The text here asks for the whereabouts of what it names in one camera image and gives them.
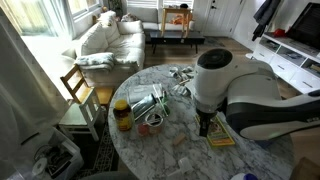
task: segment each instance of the doorway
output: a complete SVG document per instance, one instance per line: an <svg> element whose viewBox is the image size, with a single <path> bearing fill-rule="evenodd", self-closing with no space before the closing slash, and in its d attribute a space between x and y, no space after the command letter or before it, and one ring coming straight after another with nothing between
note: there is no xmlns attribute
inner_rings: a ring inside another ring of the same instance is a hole
<svg viewBox="0 0 320 180"><path fill-rule="evenodd" d="M245 0L209 0L204 36L230 37L239 20Z"/></svg>

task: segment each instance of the yellow label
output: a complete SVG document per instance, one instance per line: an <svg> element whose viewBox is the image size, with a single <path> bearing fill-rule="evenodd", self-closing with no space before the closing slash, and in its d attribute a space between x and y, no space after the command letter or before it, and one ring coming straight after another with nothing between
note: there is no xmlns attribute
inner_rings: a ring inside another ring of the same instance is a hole
<svg viewBox="0 0 320 180"><path fill-rule="evenodd" d="M120 131L127 131L132 127L131 116L117 119L118 128Z"/></svg>

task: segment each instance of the rug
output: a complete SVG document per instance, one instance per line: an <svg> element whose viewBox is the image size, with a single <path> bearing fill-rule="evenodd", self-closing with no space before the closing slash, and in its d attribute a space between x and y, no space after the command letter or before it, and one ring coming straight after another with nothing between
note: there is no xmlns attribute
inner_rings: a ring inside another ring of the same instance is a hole
<svg viewBox="0 0 320 180"><path fill-rule="evenodd" d="M205 36L204 45L214 47L225 47L217 38Z"/></svg>
<svg viewBox="0 0 320 180"><path fill-rule="evenodd" d="M81 179L86 176L106 171L117 171L119 156L113 146L108 121L95 126L99 141L95 142L90 134L75 134L74 142L80 148L84 161L83 167L72 179Z"/></svg>

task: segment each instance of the window blinds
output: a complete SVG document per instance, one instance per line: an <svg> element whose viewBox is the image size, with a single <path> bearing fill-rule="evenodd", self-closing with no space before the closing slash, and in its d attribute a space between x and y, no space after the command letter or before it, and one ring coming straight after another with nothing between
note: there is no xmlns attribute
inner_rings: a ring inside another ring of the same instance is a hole
<svg viewBox="0 0 320 180"><path fill-rule="evenodd" d="M157 8L158 0L127 0L127 7Z"/></svg>
<svg viewBox="0 0 320 180"><path fill-rule="evenodd" d="M193 8L193 0L163 0L163 5L177 5L180 6L180 4L188 4L189 8Z"/></svg>

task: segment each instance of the marble tabletop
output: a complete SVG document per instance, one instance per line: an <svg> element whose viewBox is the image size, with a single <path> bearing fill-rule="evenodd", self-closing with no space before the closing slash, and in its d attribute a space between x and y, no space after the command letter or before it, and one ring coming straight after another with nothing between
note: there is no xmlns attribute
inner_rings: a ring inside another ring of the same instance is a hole
<svg viewBox="0 0 320 180"><path fill-rule="evenodd" d="M290 136L276 139L267 148L237 135L225 122L235 145L212 148L206 138L198 135L194 120L195 106L189 97L172 90L178 81L170 76L169 68L182 69L187 65L161 65L144 69L125 82L115 92L109 108L108 123L114 146L122 161L139 179L166 179L179 168L178 160L188 157L192 172L183 179L228 180L237 173L252 173L259 179L287 180L294 165L293 145ZM121 132L117 128L112 110L118 99L126 99L131 86L161 83L168 92L170 115L165 118L160 134L141 137L136 129ZM181 132L186 139L173 146L173 139Z"/></svg>

